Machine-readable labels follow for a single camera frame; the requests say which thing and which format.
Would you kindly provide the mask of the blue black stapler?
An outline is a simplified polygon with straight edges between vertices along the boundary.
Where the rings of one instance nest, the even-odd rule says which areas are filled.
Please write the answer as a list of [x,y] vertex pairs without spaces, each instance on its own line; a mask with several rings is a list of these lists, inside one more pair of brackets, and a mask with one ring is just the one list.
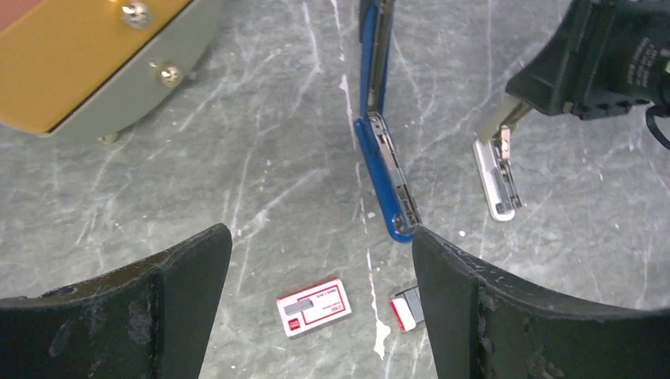
[[395,241],[409,243],[421,218],[383,116],[393,12],[393,1],[359,3],[360,96],[354,130],[386,229]]

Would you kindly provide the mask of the red staples box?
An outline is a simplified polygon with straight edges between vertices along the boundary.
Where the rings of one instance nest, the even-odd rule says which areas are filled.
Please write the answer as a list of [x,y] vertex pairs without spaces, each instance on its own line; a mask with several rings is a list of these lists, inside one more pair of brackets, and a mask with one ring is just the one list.
[[352,307],[339,277],[322,280],[276,299],[280,323],[289,339],[331,325],[352,314]]

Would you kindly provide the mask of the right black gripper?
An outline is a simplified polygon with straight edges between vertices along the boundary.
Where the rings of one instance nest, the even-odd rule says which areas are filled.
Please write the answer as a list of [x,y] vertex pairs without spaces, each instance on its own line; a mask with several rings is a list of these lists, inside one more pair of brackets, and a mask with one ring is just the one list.
[[506,93],[547,116],[581,120],[669,104],[669,3],[573,1]]

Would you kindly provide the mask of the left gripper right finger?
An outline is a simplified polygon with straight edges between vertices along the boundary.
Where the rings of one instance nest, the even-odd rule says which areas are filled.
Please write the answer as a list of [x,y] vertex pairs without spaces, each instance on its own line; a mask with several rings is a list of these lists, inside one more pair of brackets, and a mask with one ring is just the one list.
[[524,280],[421,227],[412,257],[441,378],[666,378],[669,311]]

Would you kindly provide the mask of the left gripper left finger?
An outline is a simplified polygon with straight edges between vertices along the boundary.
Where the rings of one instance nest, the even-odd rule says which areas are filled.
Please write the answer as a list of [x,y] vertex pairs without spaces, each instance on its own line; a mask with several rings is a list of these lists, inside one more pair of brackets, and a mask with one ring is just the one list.
[[4,298],[2,377],[198,377],[231,248],[218,223],[104,275]]

